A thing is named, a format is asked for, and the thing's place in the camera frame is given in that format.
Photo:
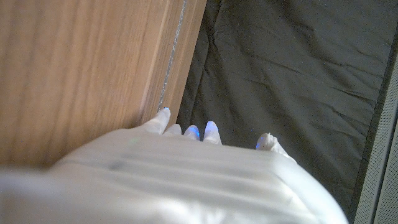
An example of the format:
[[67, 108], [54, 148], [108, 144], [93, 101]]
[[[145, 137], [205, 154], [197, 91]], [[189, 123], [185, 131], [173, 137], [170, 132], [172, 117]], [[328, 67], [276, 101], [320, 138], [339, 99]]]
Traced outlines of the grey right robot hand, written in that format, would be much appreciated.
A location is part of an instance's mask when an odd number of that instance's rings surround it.
[[2, 223], [346, 223], [276, 137], [225, 146], [217, 125], [182, 131], [170, 110], [111, 131], [48, 169], [1, 170]]

